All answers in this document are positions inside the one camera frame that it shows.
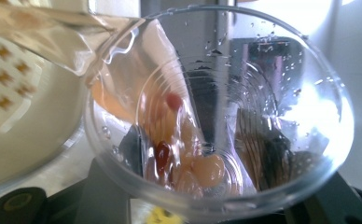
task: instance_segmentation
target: glass pitcher spout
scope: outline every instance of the glass pitcher spout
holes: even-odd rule
[[[0,4],[0,36],[70,70],[86,74],[103,44],[144,22],[140,18],[72,13]]]

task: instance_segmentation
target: blender base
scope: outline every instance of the blender base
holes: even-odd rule
[[[19,197],[29,194],[32,197]],[[38,188],[16,189],[0,198],[0,224],[128,224],[132,223],[131,198],[93,160],[86,179],[48,198]],[[14,208],[5,209],[5,204]],[[221,223],[360,224],[362,191],[335,174],[310,198],[284,211]]]

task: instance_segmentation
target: yellow object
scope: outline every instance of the yellow object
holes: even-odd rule
[[[163,208],[155,207],[146,218],[146,224],[182,224],[181,217],[178,217]]]

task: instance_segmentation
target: red berry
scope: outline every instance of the red berry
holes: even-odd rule
[[[182,105],[182,99],[178,94],[169,92],[166,96],[166,103],[173,111],[178,111]]]
[[[165,141],[160,141],[155,148],[155,161],[158,174],[164,175],[164,168],[169,160],[170,146]]]

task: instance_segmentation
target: water droplet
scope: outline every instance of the water droplet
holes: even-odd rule
[[[199,5],[198,4],[190,4],[188,5],[188,8],[194,8],[194,7],[198,7]]]
[[[169,13],[169,15],[173,15],[176,11],[177,11],[177,9],[175,7],[170,7],[167,9],[167,12]]]
[[[122,154],[117,154],[117,155],[115,155],[115,157],[117,158],[117,160],[119,162],[123,162],[123,155]]]
[[[210,144],[210,143],[203,143],[202,144],[202,150],[206,154],[210,154],[210,153],[213,153],[214,151],[216,151],[214,149],[214,146],[212,144]]]
[[[320,84],[323,83],[323,82],[324,82],[324,80],[323,80],[323,79],[320,79],[320,80],[314,82],[314,85],[320,85]]]
[[[106,139],[110,139],[111,138],[111,132],[109,131],[109,128],[107,126],[103,126],[102,127],[102,132],[104,134],[104,137]]]
[[[115,145],[112,145],[112,153],[114,154],[118,154],[119,153],[119,148]]]
[[[302,89],[295,90],[294,91],[294,96],[299,96],[301,92],[302,92]]]
[[[224,40],[227,38],[228,33],[224,33],[224,35],[222,36],[222,38],[218,39],[218,45],[222,45],[222,43],[224,42]]]
[[[170,7],[167,9],[167,12],[175,12],[177,9],[175,7]]]
[[[210,69],[211,67],[201,65],[198,68],[195,68],[194,70],[210,70]]]
[[[268,46],[266,49],[263,50],[265,53],[269,52],[269,51],[273,51],[273,46],[270,45]]]
[[[129,166],[129,167],[132,166],[127,159],[125,160],[125,163],[126,163],[126,165]]]
[[[211,42],[207,41],[206,42],[206,46],[204,47],[205,49],[209,49],[211,47]]]
[[[208,57],[215,57],[215,56],[219,56],[222,55],[222,52],[217,50],[217,49],[212,49],[210,50],[207,54]]]

